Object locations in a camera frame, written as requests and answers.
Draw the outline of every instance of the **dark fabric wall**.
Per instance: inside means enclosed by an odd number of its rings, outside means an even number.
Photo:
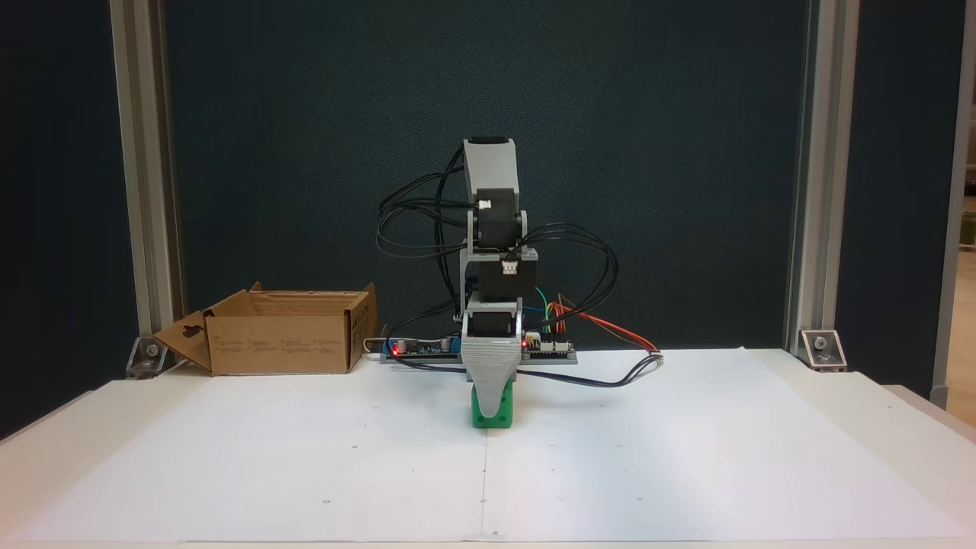
[[[836,327],[853,369],[928,397],[964,0],[863,0]]]
[[[798,0],[171,2],[190,305],[255,279],[376,281],[393,323],[442,301],[433,264],[374,249],[376,207],[445,165],[462,138],[504,135],[530,223],[582,224],[620,255],[602,316],[666,347],[779,347],[807,10]],[[428,225],[397,234],[414,233],[428,243]],[[540,254],[539,285],[553,297],[580,299],[601,265],[559,244]],[[588,348],[621,345],[574,330]]]
[[[3,438],[122,377],[138,327],[107,2],[5,3],[0,41]]]

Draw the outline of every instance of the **white paper sheet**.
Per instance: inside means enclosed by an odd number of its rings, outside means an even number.
[[[458,374],[215,378],[13,539],[964,535],[747,352],[667,356],[622,389],[521,376],[513,427],[487,433]],[[611,379],[638,358],[548,369]]]

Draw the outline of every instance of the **box flap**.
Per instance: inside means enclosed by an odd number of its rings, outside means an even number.
[[[241,290],[204,311],[197,311],[174,322],[155,334],[155,338],[170,349],[202,368],[213,371],[207,344],[206,317],[255,317],[254,306],[246,290]]]
[[[214,317],[256,317],[258,315],[254,305],[251,304],[247,290],[241,290],[204,310],[204,314],[208,312],[213,313]]]
[[[170,327],[160,330],[155,338],[166,347],[211,371],[202,312],[197,311],[179,322],[174,322]]]
[[[346,307],[346,359],[349,369],[362,357],[363,340],[376,335],[377,318],[376,286],[370,283]]]

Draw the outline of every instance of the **circuit board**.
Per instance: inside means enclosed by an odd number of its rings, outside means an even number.
[[[576,348],[569,341],[547,341],[548,338],[537,332],[526,334],[522,342],[521,365],[529,364],[576,364]],[[424,364],[461,363],[461,338],[450,337],[442,340],[392,339],[390,346],[383,344],[380,363],[397,363],[393,357],[408,359]]]

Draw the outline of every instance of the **metal bracket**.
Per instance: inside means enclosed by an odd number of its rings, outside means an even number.
[[[125,366],[125,376],[129,379],[149,379],[172,368],[177,363],[177,354],[160,345],[151,337],[137,337]]]
[[[800,330],[800,358],[818,372],[845,372],[847,358],[836,330]]]

